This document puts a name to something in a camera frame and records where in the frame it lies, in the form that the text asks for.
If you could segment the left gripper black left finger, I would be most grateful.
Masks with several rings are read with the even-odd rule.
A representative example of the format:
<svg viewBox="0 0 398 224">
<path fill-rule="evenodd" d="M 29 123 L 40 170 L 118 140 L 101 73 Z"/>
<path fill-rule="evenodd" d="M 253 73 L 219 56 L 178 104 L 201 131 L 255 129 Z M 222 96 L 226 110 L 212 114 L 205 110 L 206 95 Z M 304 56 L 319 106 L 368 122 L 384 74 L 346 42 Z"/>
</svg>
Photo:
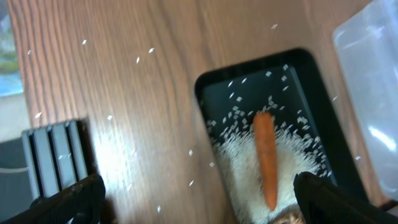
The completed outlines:
<svg viewBox="0 0 398 224">
<path fill-rule="evenodd" d="M 38 198 L 5 223 L 99 223 L 105 194 L 102 177 L 91 174 L 49 198 Z"/>
</svg>

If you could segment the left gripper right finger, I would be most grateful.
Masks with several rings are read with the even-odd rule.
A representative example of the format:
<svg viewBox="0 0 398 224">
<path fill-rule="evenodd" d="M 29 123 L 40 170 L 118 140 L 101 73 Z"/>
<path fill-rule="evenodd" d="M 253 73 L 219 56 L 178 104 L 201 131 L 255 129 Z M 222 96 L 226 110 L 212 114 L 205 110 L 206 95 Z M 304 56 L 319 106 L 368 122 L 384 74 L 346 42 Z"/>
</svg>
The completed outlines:
<svg viewBox="0 0 398 224">
<path fill-rule="evenodd" d="M 397 224 L 397 217 L 350 197 L 310 172 L 295 176 L 294 192 L 306 224 Z"/>
</svg>

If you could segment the orange carrot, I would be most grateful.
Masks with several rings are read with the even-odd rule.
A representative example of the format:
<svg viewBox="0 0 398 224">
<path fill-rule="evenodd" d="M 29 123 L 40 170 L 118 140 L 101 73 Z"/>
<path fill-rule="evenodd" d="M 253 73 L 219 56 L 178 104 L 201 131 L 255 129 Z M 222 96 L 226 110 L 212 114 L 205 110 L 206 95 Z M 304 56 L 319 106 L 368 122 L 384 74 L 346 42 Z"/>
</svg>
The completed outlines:
<svg viewBox="0 0 398 224">
<path fill-rule="evenodd" d="M 254 140 L 262 177 L 264 198 L 270 211 L 277 206 L 278 174 L 274 123 L 270 113 L 258 113 L 253 120 Z"/>
</svg>

